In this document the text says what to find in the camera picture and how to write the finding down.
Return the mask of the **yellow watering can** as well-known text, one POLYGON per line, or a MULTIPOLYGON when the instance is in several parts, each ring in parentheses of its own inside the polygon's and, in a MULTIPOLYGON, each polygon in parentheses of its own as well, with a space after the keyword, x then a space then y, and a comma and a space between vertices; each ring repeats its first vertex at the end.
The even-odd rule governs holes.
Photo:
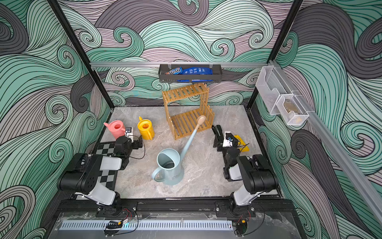
POLYGON ((144 140, 153 140, 155 136, 153 124, 149 119, 139 117, 138 130, 144 140))

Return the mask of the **pink watering can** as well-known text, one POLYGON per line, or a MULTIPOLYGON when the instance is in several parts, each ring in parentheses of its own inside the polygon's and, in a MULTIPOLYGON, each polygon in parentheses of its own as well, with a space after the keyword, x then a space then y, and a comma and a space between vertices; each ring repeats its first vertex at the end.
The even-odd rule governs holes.
POLYGON ((122 121, 114 120, 110 123, 104 123, 104 126, 110 131, 115 139, 125 136, 125 127, 122 121))

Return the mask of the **light blue watering can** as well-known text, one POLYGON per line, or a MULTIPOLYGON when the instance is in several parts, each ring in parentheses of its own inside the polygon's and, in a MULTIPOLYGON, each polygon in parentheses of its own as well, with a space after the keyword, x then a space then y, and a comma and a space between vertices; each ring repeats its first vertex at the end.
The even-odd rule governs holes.
POLYGON ((151 178, 155 182, 164 183, 166 185, 176 185, 182 181, 184 177, 184 170, 182 161, 192 144, 192 141, 197 134, 198 129, 206 121, 206 116, 201 115, 197 119, 197 125, 184 146, 181 153, 173 148, 166 148, 160 151, 157 155, 158 168, 154 170, 151 178))

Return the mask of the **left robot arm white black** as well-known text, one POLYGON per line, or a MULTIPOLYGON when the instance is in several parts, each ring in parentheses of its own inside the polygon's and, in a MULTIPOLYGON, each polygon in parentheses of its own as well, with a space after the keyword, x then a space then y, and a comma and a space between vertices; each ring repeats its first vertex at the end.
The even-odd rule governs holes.
POLYGON ((102 185, 98 181, 101 171, 124 170, 129 164, 133 150, 142 148, 141 136, 120 136, 116 141, 111 156, 101 154, 77 153, 59 176, 57 188, 60 191, 82 195, 101 206, 115 205, 118 193, 102 185))

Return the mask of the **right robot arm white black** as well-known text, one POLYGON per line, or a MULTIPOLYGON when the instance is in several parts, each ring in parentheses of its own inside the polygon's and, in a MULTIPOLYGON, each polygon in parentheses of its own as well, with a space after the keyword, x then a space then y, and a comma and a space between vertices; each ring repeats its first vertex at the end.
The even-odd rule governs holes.
POLYGON ((242 186, 231 193, 231 207, 250 205, 264 193, 276 190, 277 177, 262 154, 245 156, 248 145, 237 135, 228 132, 225 136, 216 135, 213 147, 223 155, 223 176, 229 182, 242 181, 242 186))

